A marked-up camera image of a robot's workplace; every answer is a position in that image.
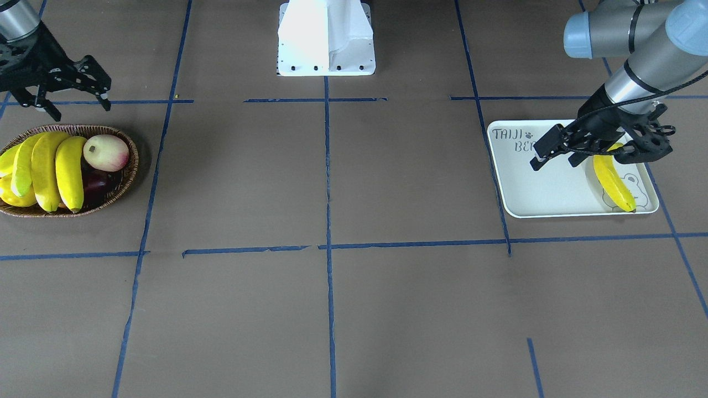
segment rectangular tray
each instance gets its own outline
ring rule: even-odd
[[[600,185],[588,158],[573,168],[569,154],[560,155],[539,171],[529,162],[533,144],[553,125],[572,120],[498,120],[487,128],[491,154],[504,209],[516,218],[578,217],[584,215],[640,215],[659,209],[659,200],[644,164],[619,164],[619,176],[634,194],[635,213],[612,202]],[[626,142],[628,136],[620,141]]]

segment cartoon drawing on tray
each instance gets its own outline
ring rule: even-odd
[[[624,177],[622,177],[622,180],[624,181],[624,184],[629,188],[629,192],[631,192],[632,196],[634,196],[637,209],[641,208],[642,210],[647,210],[647,206],[649,205],[649,196],[641,188],[641,185],[639,185],[639,177],[635,176],[634,174],[628,173],[625,174]],[[604,189],[603,202],[605,202],[608,207],[612,208],[613,211],[620,211],[620,207],[617,206],[615,202],[612,201],[612,199],[610,199],[610,196]]]

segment light blue joint cap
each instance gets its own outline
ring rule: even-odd
[[[590,14],[587,11],[568,19],[563,34],[563,46],[569,57],[593,57],[593,46],[590,43]]]
[[[708,56],[708,0],[686,0],[666,19],[666,34],[676,47]]]

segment banana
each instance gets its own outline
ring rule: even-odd
[[[32,151],[32,186],[37,203],[47,212],[57,211],[61,202],[55,156],[59,144],[67,138],[69,134],[63,131],[47,132],[37,141]]]
[[[37,141],[44,136],[44,132],[35,134],[22,141],[15,153],[15,162],[12,166],[12,192],[22,198],[27,195],[32,186],[32,151]]]
[[[15,164],[15,154],[17,150],[20,149],[20,145],[21,144],[17,144],[0,155],[0,177],[12,174],[12,166]]]
[[[86,138],[73,136],[65,139],[57,148],[57,186],[64,204],[72,212],[84,206],[84,184],[81,180],[81,155]]]
[[[37,200],[34,196],[34,190],[30,186],[30,190],[24,198],[20,198],[12,192],[12,174],[8,174],[3,178],[0,178],[0,199],[10,206],[16,207],[29,207],[34,205]]]
[[[611,151],[621,146],[622,144],[617,143],[612,145],[609,150]],[[593,156],[593,167],[600,185],[603,186],[605,192],[615,204],[625,212],[636,212],[634,196],[617,174],[613,158],[609,155],[595,155]]]

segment fruit basket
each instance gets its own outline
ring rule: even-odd
[[[127,145],[130,151],[129,159],[127,165],[120,171],[115,172],[117,177],[117,183],[115,187],[108,191],[104,196],[103,200],[93,206],[85,205],[79,212],[73,213],[71,210],[60,207],[56,212],[48,213],[45,212],[39,205],[33,205],[30,207],[15,207],[10,206],[0,200],[0,212],[7,215],[13,215],[15,217],[42,217],[42,218],[68,218],[68,217],[80,217],[82,215],[91,214],[97,212],[118,200],[132,185],[135,180],[138,168],[138,152],[135,143],[119,129],[108,126],[100,125],[43,125],[35,127],[33,129],[25,131],[23,134],[15,137],[14,140],[6,144],[2,149],[0,149],[0,154],[4,153],[6,150],[12,148],[13,146],[20,144],[22,141],[26,140],[35,134],[42,131],[63,131],[69,135],[81,135],[82,137],[91,138],[94,135],[109,134],[115,135],[122,139]]]

